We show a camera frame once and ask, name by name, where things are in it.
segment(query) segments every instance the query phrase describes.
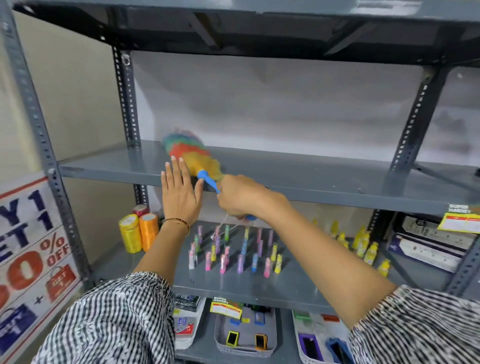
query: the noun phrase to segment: beige wall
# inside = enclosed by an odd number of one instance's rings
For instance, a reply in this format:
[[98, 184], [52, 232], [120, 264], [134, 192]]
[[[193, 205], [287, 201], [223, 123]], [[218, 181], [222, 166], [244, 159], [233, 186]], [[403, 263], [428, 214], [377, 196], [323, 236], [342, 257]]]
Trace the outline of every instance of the beige wall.
[[[15, 17], [57, 159], [123, 141], [111, 48], [23, 14]], [[2, 44], [0, 130], [0, 183], [41, 169]], [[118, 220], [135, 204], [132, 185], [77, 179], [64, 184], [92, 263], [120, 239]], [[31, 361], [51, 327], [18, 363]]]

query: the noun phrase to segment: sale sign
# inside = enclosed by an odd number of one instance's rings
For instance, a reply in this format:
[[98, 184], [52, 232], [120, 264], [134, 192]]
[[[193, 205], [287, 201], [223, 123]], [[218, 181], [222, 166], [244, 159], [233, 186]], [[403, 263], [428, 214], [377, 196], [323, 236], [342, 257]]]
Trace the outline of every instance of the sale sign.
[[80, 283], [47, 178], [0, 188], [0, 364], [20, 356]]

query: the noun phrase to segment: person's left hand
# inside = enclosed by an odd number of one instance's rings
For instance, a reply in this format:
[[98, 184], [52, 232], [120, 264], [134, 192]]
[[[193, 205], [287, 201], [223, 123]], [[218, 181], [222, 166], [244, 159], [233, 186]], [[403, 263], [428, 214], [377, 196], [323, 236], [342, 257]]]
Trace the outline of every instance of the person's left hand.
[[172, 156], [172, 167], [165, 163], [162, 171], [162, 200], [165, 218], [180, 218], [189, 226], [195, 223], [202, 207], [203, 179], [199, 179], [193, 191], [190, 173], [183, 158]]

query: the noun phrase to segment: black and white checkered shirt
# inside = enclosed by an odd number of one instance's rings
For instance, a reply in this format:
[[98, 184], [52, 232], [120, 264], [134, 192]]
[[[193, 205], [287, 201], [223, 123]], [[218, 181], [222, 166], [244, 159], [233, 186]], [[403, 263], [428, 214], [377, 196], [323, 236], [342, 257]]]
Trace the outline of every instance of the black and white checkered shirt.
[[[68, 309], [33, 363], [172, 363], [172, 314], [157, 274], [107, 282]], [[480, 363], [480, 303], [401, 286], [353, 328], [350, 346], [356, 364]]]

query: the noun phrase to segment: shelving unit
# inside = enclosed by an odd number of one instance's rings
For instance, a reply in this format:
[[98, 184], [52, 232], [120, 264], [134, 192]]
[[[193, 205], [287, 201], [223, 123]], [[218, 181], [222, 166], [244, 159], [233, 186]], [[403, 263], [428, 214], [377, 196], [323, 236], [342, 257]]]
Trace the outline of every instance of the shelving unit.
[[[125, 145], [70, 160], [55, 159], [12, 9], [112, 46]], [[160, 185], [160, 166], [168, 159], [159, 142], [140, 139], [131, 51], [422, 66], [417, 95], [391, 162], [220, 147], [211, 148], [212, 154], [227, 166], [227, 172], [253, 177], [291, 200], [373, 208], [368, 227], [376, 237], [384, 235], [389, 211], [441, 216], [448, 204], [480, 204], [476, 167], [416, 161], [448, 73], [458, 65], [479, 65], [480, 2], [476, 0], [0, 0], [0, 17], [5, 47], [42, 165], [87, 285], [129, 273], [142, 255], [128, 255], [118, 245], [92, 270], [62, 178], [132, 183], [137, 203], [148, 203], [146, 185]], [[266, 280], [250, 272], [238, 275], [233, 271], [223, 278], [215, 273], [209, 278], [202, 263], [190, 272], [186, 268], [187, 249], [186, 243], [178, 263], [177, 292], [332, 312], [288, 252], [289, 262], [282, 273]], [[397, 284], [480, 299], [480, 239], [454, 274], [393, 257], [390, 278]], [[289, 336], [293, 324], [291, 318], [287, 319], [287, 311], [280, 312], [283, 344], [271, 360], [296, 362], [296, 348], [289, 346], [295, 343]], [[204, 320], [205, 327], [197, 334], [198, 345], [178, 356], [204, 363], [236, 363], [238, 358], [226, 358], [213, 348], [210, 321]]]

